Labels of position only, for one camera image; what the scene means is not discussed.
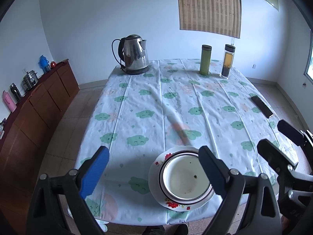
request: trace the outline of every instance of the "kettle handle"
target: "kettle handle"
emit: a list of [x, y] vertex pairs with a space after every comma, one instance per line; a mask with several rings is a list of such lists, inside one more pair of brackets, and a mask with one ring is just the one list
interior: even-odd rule
[[118, 45], [118, 56], [120, 57], [120, 59], [121, 59], [123, 62], [125, 62], [124, 54], [123, 54], [125, 39], [126, 39], [126, 38], [122, 38], [122, 39], [120, 40], [119, 45]]

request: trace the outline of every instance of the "brown roller shade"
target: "brown roller shade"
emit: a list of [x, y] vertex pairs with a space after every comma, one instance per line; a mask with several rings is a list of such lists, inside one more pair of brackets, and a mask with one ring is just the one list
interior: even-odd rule
[[241, 0], [178, 0], [181, 30], [240, 38]]

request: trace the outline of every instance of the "tablecloth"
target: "tablecloth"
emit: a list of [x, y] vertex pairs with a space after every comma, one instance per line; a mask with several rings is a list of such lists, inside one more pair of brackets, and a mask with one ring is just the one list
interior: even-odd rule
[[94, 217], [130, 225], [162, 225], [199, 220], [215, 214], [222, 199], [214, 195], [203, 207], [176, 212], [159, 205], [148, 186], [156, 157], [177, 145], [207, 145], [229, 168], [242, 174], [277, 174], [257, 153], [267, 138], [294, 163], [289, 139], [278, 132], [279, 118], [267, 119], [249, 99], [259, 91], [236, 69], [219, 77], [221, 61], [210, 74], [198, 73], [199, 59], [150, 61], [150, 70], [127, 75], [117, 66], [109, 77], [84, 134], [76, 168], [99, 146], [110, 149], [110, 161], [92, 195], [86, 198]]

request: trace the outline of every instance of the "silver bolt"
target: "silver bolt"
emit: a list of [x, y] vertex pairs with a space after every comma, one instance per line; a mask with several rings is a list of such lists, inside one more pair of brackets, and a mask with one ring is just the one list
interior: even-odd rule
[[47, 174], [43, 173], [39, 177], [41, 180], [45, 180], [47, 178]]
[[288, 192], [288, 197], [291, 199], [293, 197], [293, 191], [292, 190], [289, 190]]
[[233, 175], [238, 175], [239, 171], [237, 169], [230, 169], [230, 173]]
[[267, 175], [265, 173], [261, 173], [261, 178], [267, 179]]
[[293, 168], [292, 168], [292, 166], [291, 166], [290, 164], [287, 165], [287, 169], [288, 169], [289, 171], [292, 171], [292, 170], [293, 170]]
[[71, 176], [75, 176], [77, 174], [77, 170], [76, 169], [71, 169], [68, 173]]

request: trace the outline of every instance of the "black phone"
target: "black phone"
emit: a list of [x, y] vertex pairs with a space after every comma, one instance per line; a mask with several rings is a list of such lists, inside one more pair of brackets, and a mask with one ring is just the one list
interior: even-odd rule
[[267, 105], [260, 99], [258, 96], [252, 96], [251, 100], [255, 103], [255, 105], [262, 111], [264, 116], [267, 118], [272, 117], [274, 114], [273, 112], [267, 107]]

